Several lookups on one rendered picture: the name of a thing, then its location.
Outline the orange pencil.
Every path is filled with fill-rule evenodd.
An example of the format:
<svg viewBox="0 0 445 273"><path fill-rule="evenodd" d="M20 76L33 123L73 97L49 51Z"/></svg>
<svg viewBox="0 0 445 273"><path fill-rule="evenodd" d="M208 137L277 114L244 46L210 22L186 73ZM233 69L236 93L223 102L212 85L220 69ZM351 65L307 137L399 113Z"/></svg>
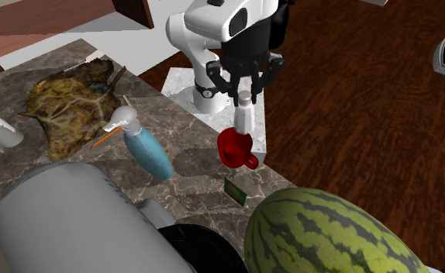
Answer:
<svg viewBox="0 0 445 273"><path fill-rule="evenodd" d="M138 120L139 115L129 117L120 117L115 114L112 115L109 123L103 127L103 130L107 132L100 140L97 140L92 146L97 147L108 138L112 137L119 131L123 130L127 136L135 136L141 132L142 126L140 125L140 121Z"/></svg>

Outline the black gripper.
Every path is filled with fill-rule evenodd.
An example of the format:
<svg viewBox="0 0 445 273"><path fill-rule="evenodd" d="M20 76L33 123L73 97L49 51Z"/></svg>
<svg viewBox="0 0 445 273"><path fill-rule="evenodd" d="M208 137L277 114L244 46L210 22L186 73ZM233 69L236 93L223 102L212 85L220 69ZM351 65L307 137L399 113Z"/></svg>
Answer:
<svg viewBox="0 0 445 273"><path fill-rule="evenodd" d="M209 79L221 93L226 93L233 99L235 106L239 105L238 88L241 76L250 74L252 60L254 61L251 64L251 101L254 105L257 103L257 95L263 91L264 87L271 85L285 62L281 54L270 53L269 55L271 17L243 30L246 21L243 16L235 16L229 21L231 40L222 43L220 61L213 60L206 64L206 74ZM269 65L260 76L257 61L264 61L268 56ZM222 77L222 68L230 73L229 81Z"/></svg>

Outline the large grey cylinder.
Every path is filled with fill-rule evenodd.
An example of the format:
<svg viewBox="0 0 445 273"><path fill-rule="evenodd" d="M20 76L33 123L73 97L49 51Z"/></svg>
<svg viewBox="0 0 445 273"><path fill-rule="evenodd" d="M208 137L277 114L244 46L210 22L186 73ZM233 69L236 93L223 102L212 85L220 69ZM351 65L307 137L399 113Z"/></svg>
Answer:
<svg viewBox="0 0 445 273"><path fill-rule="evenodd" d="M0 200L12 273L196 273L99 168L48 164Z"/></svg>

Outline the blue spray bottle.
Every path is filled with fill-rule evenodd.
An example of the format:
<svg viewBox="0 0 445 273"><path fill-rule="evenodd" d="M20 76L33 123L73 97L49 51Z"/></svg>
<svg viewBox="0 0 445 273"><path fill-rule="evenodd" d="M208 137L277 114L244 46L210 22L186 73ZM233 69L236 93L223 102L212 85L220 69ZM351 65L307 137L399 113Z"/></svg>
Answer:
<svg viewBox="0 0 445 273"><path fill-rule="evenodd" d="M102 129L112 132L121 127L126 147L137 163L155 178L168 180L173 175L173 169L165 150L154 135L141 126L137 115L135 108L122 105L113 112Z"/></svg>

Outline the dark brown wooden furniture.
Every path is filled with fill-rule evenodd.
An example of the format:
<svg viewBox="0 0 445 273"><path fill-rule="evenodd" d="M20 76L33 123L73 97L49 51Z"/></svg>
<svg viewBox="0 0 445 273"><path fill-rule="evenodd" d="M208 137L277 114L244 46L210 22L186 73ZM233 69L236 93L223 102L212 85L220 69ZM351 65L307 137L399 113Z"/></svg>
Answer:
<svg viewBox="0 0 445 273"><path fill-rule="evenodd" d="M148 29L154 28L148 0L112 0L112 4L115 10L125 17L138 22Z"/></svg>

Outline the green card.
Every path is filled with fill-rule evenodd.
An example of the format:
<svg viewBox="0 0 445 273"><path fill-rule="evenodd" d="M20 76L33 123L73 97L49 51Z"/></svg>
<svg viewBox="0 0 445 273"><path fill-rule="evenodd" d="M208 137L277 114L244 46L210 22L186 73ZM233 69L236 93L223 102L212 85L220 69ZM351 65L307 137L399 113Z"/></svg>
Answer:
<svg viewBox="0 0 445 273"><path fill-rule="evenodd" d="M227 178L224 178L224 192L239 205L244 206L247 194Z"/></svg>

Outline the red cup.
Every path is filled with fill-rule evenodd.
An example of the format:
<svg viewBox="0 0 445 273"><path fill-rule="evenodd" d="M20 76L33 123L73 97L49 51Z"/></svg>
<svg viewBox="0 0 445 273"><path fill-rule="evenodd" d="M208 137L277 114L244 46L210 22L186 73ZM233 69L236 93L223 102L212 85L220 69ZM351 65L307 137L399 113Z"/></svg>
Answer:
<svg viewBox="0 0 445 273"><path fill-rule="evenodd" d="M218 135L217 147L221 161L229 168L245 165L254 170L259 165L259 160L251 152L251 135L238 133L234 127L227 128Z"/></svg>

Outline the brown dried leaf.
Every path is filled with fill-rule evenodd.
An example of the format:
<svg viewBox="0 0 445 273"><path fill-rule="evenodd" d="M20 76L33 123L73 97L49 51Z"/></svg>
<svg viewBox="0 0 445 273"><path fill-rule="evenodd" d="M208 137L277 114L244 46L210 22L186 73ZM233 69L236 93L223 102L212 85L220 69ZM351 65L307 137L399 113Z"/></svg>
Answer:
<svg viewBox="0 0 445 273"><path fill-rule="evenodd" d="M123 67L111 82L111 60L96 58L37 82L24 102L22 114L37 119L48 142L48 154L61 161L100 137L121 102L114 95Z"/></svg>

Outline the white shaker bottle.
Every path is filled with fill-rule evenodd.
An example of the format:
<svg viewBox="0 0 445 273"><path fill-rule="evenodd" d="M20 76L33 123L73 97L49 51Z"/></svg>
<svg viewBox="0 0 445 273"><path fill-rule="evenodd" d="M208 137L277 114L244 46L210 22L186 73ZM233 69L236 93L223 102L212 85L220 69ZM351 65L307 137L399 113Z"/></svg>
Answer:
<svg viewBox="0 0 445 273"><path fill-rule="evenodd" d="M234 127L240 134L249 134L255 127L255 110L250 91L242 90L238 94L238 106L235 107Z"/></svg>

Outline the pale marble robot stand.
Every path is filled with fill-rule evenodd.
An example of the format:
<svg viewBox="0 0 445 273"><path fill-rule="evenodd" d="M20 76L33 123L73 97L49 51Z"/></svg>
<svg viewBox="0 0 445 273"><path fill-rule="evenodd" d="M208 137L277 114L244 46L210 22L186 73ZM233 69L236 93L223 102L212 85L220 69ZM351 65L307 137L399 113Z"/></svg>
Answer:
<svg viewBox="0 0 445 273"><path fill-rule="evenodd" d="M220 97L226 100L226 106L215 114L200 113L193 102L193 92L195 91L195 76L192 68L171 67L164 82L161 93L172 101L176 102L183 109L193 116L216 130L218 133L226 128L233 127L235 108L233 99L227 94L219 93ZM251 152L263 163L267 154L264 92L257 95L255 110L255 128L250 133L253 138Z"/></svg>

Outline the black round object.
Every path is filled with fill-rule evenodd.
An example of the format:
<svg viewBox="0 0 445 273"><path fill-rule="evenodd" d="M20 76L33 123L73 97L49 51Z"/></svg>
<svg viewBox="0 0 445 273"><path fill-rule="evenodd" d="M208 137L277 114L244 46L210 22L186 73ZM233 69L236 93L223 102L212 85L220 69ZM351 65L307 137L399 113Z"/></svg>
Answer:
<svg viewBox="0 0 445 273"><path fill-rule="evenodd" d="M179 223L158 231L197 273L249 273L236 249L209 228Z"/></svg>

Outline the green striped watermelon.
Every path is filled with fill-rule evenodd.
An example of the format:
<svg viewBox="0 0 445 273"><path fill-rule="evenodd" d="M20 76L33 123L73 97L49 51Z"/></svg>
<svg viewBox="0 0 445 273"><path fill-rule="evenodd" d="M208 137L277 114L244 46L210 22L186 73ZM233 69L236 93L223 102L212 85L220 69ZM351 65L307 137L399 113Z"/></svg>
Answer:
<svg viewBox="0 0 445 273"><path fill-rule="evenodd" d="M285 188L254 210L244 237L249 273L430 273L384 224L317 188Z"/></svg>

